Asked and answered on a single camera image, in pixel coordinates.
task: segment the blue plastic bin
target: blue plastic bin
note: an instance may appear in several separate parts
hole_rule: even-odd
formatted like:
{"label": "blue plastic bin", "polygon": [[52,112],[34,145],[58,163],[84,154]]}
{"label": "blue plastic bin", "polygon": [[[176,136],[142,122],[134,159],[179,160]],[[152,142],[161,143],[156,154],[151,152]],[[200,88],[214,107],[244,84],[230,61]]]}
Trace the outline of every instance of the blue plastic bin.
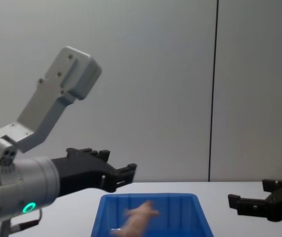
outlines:
{"label": "blue plastic bin", "polygon": [[111,237],[111,229],[122,227],[124,211],[147,200],[160,212],[150,220],[145,237],[213,237],[199,200],[193,194],[118,194],[104,195],[91,237]]}

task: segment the green led ring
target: green led ring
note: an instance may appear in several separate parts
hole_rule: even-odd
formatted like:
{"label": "green led ring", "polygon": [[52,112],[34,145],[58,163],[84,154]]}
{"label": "green led ring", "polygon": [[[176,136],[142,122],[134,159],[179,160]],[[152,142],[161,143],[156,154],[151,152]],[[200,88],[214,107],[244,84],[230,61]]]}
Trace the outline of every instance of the green led ring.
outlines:
{"label": "green led ring", "polygon": [[28,205],[26,205],[26,206],[23,208],[22,212],[23,212],[24,214],[29,213],[30,211],[33,211],[36,206],[37,206],[37,205],[36,205],[35,202],[30,202]]}

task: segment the white tabletop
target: white tabletop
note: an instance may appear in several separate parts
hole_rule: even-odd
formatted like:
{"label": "white tabletop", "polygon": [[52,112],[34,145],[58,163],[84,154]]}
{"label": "white tabletop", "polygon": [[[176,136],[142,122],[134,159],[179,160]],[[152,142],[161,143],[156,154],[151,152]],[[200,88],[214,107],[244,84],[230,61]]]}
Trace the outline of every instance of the white tabletop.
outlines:
{"label": "white tabletop", "polygon": [[[265,198],[260,182],[199,182],[199,183],[134,183],[117,193],[192,193],[200,200],[204,214],[215,237],[281,237],[282,221],[273,223],[265,218],[238,216],[230,209],[228,194],[243,198]],[[104,191],[88,189],[65,197],[43,210],[39,226],[15,237],[89,237],[99,200]],[[13,219],[13,223],[37,218],[37,212]]]}

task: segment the metal bracket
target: metal bracket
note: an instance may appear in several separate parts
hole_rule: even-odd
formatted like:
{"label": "metal bracket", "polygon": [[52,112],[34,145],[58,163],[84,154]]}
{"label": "metal bracket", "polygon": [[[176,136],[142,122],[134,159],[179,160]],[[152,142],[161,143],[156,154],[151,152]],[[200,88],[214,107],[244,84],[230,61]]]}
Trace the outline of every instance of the metal bracket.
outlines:
{"label": "metal bracket", "polygon": [[0,184],[15,182],[17,151],[24,153],[41,144],[65,108],[84,99],[100,74],[89,54],[71,47],[59,52],[18,120],[0,128]]}

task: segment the pink toy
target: pink toy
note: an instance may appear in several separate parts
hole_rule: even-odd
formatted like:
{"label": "pink toy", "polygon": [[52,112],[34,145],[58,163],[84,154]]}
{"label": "pink toy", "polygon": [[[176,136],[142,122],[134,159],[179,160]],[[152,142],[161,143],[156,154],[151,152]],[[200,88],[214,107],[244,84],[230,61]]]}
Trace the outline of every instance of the pink toy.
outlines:
{"label": "pink toy", "polygon": [[152,202],[147,201],[138,208],[127,211],[128,220],[122,229],[112,230],[112,234],[118,237],[142,237],[150,218],[159,215],[159,212],[153,210],[152,206]]}

